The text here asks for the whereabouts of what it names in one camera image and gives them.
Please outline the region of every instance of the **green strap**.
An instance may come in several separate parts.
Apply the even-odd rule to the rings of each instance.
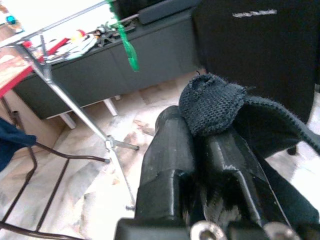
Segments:
[[[132,44],[128,41],[127,35],[125,33],[125,28],[121,24],[121,22],[119,21],[118,16],[115,14],[115,11],[114,11],[114,8],[112,5],[112,1],[106,0],[106,2],[110,5],[110,10],[113,12],[114,17],[117,21],[118,32],[119,32],[121,40],[123,42],[125,52],[128,56],[129,64],[132,67],[133,71],[138,72],[140,68],[139,68],[139,64],[138,64],[138,56],[137,56],[136,50],[135,50],[134,46],[132,46]]]

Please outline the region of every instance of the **red table edge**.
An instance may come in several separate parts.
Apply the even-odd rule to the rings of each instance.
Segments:
[[[57,45],[55,45],[53,48],[48,50],[48,54],[54,54],[61,46],[63,46],[69,39],[64,38],[62,39]],[[39,58],[39,61],[42,61],[44,59],[43,56]],[[0,89],[0,98],[3,97],[3,95],[6,94],[7,91],[14,88],[18,83],[20,83],[25,77],[28,76],[33,71],[32,66],[28,66],[26,69],[21,71],[17,76],[15,76],[10,82],[8,82],[6,85],[4,85]]]

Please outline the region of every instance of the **dark gray cabinet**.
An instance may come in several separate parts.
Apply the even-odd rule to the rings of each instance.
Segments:
[[[190,10],[137,25],[128,35],[140,66],[131,69],[121,41],[52,66],[52,75],[81,106],[155,85],[199,68]],[[42,119],[69,107],[35,74],[14,88]]]

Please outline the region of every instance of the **metal screw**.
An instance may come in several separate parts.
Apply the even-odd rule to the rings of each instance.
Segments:
[[[263,229],[271,240],[301,240],[295,231],[281,222],[269,222]]]
[[[227,240],[222,229],[210,221],[198,221],[190,231],[191,240]]]

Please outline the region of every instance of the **white cabinet leg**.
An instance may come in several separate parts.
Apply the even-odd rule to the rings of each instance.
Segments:
[[[112,116],[117,116],[118,115],[118,111],[117,111],[114,103],[111,101],[110,98],[103,100],[103,102],[106,105],[106,107],[109,109],[109,111],[112,114]]]
[[[76,127],[75,121],[73,121],[68,113],[61,113],[59,116],[68,125],[69,128],[74,129]]]

